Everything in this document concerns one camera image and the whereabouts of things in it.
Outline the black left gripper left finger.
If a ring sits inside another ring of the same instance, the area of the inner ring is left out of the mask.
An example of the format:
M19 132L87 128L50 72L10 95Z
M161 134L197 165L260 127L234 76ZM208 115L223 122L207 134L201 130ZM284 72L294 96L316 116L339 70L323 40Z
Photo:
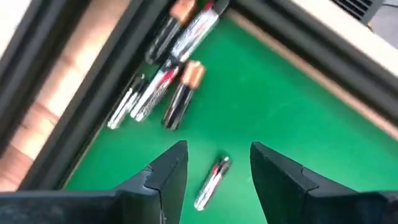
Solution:
M178 141L121 183L122 224L179 224L187 167L187 142Z

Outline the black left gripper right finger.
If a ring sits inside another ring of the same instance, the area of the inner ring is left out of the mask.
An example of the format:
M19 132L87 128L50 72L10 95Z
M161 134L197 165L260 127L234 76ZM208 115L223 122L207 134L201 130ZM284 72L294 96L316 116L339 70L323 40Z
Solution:
M351 189L328 179L287 156L253 142L251 175L268 224L304 224L305 200L311 193L327 197L350 194Z

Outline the green table mat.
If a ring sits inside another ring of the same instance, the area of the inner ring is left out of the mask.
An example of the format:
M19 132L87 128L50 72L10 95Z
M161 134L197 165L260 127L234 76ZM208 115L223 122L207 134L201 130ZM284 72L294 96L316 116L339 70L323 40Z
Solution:
M193 59L206 67L176 131L160 122L172 92L141 123L102 129L67 184L111 189L179 140L188 142L181 224L264 224L253 186L252 142L357 191L398 190L398 142L258 41L228 17ZM203 211L194 201L213 165L231 167Z

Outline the wooden table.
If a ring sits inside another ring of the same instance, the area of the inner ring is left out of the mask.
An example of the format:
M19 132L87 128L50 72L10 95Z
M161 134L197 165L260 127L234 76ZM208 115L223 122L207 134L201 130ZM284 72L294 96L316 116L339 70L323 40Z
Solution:
M103 0L95 0L89 5L38 98L13 135L5 157L0 159L0 191L18 188L126 7L127 0L117 0L115 9ZM393 126L342 85L289 52L279 40L261 31L248 19L235 12L229 13L229 17L398 141L398 126Z

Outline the black floor vent grille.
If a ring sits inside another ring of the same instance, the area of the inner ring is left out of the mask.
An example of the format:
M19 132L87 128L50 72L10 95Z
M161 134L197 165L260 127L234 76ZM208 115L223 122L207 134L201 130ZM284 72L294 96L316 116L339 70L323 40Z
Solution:
M355 19L368 24L384 0L331 0Z

